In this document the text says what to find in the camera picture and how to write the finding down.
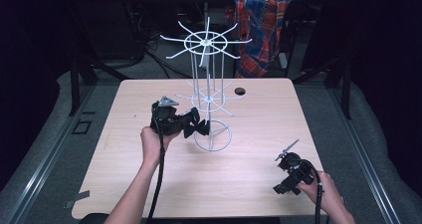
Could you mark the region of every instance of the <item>controller cable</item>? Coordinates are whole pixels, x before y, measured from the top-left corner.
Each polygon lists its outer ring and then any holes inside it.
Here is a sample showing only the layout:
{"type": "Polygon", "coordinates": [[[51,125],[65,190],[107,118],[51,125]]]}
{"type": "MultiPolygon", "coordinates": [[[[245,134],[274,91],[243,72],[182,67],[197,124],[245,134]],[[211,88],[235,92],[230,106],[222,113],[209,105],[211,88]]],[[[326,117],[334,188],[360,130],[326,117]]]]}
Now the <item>controller cable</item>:
{"type": "Polygon", "coordinates": [[[300,161],[307,163],[314,171],[315,173],[315,178],[316,178],[316,182],[317,182],[317,192],[316,192],[316,216],[315,216],[315,223],[319,224],[320,222],[320,203],[322,200],[322,183],[320,182],[320,177],[319,174],[317,172],[317,169],[308,161],[305,159],[300,159],[300,161]]]}
{"type": "Polygon", "coordinates": [[[152,199],[151,209],[149,210],[149,215],[148,215],[148,219],[146,220],[146,223],[152,222],[152,216],[154,214],[155,206],[157,204],[158,194],[159,194],[159,190],[161,188],[162,176],[163,176],[163,172],[164,172],[164,156],[165,156],[164,137],[163,137],[163,134],[162,134],[162,123],[157,121],[156,112],[157,112],[157,110],[152,111],[153,120],[155,122],[156,128],[158,129],[157,133],[158,133],[159,142],[160,142],[159,170],[158,170],[157,185],[155,187],[154,197],[152,199]]]}

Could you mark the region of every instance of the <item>human hand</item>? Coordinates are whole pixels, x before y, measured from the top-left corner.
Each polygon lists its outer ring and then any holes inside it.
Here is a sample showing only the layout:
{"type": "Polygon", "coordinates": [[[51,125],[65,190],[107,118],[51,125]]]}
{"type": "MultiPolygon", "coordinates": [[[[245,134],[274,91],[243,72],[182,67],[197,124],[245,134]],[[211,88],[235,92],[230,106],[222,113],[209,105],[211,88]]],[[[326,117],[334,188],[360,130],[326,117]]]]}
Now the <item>human hand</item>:
{"type": "MultiPolygon", "coordinates": [[[[167,150],[170,141],[176,137],[178,133],[171,135],[165,135],[163,137],[164,149],[167,150]]],[[[142,165],[152,165],[156,167],[159,164],[160,155],[160,140],[158,133],[156,133],[151,127],[145,126],[140,133],[140,139],[142,140],[143,149],[143,162],[142,165]]]]}
{"type": "MultiPolygon", "coordinates": [[[[331,176],[323,171],[319,171],[318,175],[323,190],[320,208],[328,214],[334,223],[354,223],[354,219],[345,208],[331,176]]],[[[317,203],[317,179],[313,170],[311,176],[314,178],[312,184],[299,183],[296,188],[304,192],[313,203],[317,203]]]]}

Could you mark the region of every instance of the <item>forearm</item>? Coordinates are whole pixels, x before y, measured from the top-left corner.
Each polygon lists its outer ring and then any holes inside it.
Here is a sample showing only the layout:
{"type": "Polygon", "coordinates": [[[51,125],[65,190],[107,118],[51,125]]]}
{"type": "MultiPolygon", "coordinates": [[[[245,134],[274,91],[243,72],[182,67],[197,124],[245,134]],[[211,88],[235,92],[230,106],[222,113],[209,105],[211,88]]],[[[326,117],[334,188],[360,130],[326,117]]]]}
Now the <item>forearm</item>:
{"type": "Polygon", "coordinates": [[[327,212],[329,218],[331,219],[332,223],[334,224],[354,224],[354,218],[350,214],[350,212],[347,211],[347,209],[341,205],[339,208],[336,208],[335,210],[331,210],[327,212]]]}
{"type": "Polygon", "coordinates": [[[136,223],[142,218],[156,165],[142,165],[105,223],[136,223]]]}

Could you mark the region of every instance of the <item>black device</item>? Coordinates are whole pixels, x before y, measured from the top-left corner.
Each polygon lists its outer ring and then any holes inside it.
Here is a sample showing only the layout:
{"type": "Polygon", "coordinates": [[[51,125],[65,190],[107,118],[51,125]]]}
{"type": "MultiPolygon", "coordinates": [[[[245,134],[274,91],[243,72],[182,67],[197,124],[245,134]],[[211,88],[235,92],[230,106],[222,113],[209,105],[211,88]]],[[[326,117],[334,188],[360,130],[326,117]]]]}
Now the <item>black device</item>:
{"type": "Polygon", "coordinates": [[[317,190],[315,223],[319,224],[320,203],[322,199],[322,184],[320,182],[317,170],[308,160],[301,159],[301,157],[294,152],[288,152],[289,149],[291,149],[297,142],[299,142],[298,139],[294,141],[291,145],[289,145],[285,150],[283,150],[283,152],[280,153],[280,155],[276,158],[276,161],[280,158],[282,159],[278,166],[283,171],[286,171],[289,176],[285,180],[283,180],[282,183],[273,187],[273,189],[278,194],[285,194],[288,191],[293,191],[296,195],[299,195],[301,191],[298,190],[296,186],[302,181],[307,185],[310,185],[314,182],[314,178],[316,178],[317,190]],[[314,171],[315,177],[311,176],[312,170],[314,171]]]}
{"type": "Polygon", "coordinates": [[[149,210],[146,223],[150,223],[152,220],[162,183],[165,156],[163,136],[184,130],[184,137],[186,138],[194,131],[198,131],[202,135],[208,135],[210,131],[209,121],[206,121],[205,119],[199,121],[200,117],[197,108],[192,108],[183,114],[176,114],[177,109],[174,106],[178,105],[179,103],[169,99],[168,97],[163,97],[161,101],[152,104],[152,118],[149,126],[158,133],[160,139],[160,165],[157,186],[155,188],[154,197],[152,198],[151,209],[149,210]]]}
{"type": "Polygon", "coordinates": [[[161,101],[152,104],[152,118],[150,127],[162,135],[171,135],[184,130],[184,137],[190,136],[194,131],[202,135],[208,135],[210,130],[209,122],[205,119],[199,121],[199,112],[197,108],[176,114],[179,103],[163,97],[161,101]]]}
{"type": "Polygon", "coordinates": [[[314,181],[310,176],[311,170],[313,169],[311,164],[308,161],[302,160],[294,152],[287,152],[278,166],[289,174],[282,183],[273,187],[278,194],[285,194],[292,190],[296,195],[299,195],[301,191],[296,188],[298,183],[303,181],[306,184],[311,184],[314,181]]]}

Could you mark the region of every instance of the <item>black handheld controller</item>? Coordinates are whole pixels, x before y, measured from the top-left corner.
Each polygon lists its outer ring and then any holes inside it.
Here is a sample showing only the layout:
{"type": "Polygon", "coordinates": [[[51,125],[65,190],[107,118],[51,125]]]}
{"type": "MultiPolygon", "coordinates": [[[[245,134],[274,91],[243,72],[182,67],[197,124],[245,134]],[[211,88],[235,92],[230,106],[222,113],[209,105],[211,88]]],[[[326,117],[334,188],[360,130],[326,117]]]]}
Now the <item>black handheld controller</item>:
{"type": "Polygon", "coordinates": [[[313,169],[312,165],[294,152],[287,152],[278,166],[289,174],[282,183],[273,187],[278,194],[292,190],[296,195],[299,195],[301,191],[296,188],[298,183],[303,181],[306,184],[311,184],[314,181],[310,176],[313,169]]]}
{"type": "Polygon", "coordinates": [[[184,130],[184,137],[190,136],[194,131],[202,135],[208,135],[210,125],[205,120],[199,121],[200,116],[197,108],[176,114],[179,103],[163,97],[161,101],[152,104],[152,118],[150,127],[155,132],[163,135],[171,135],[184,130]]]}

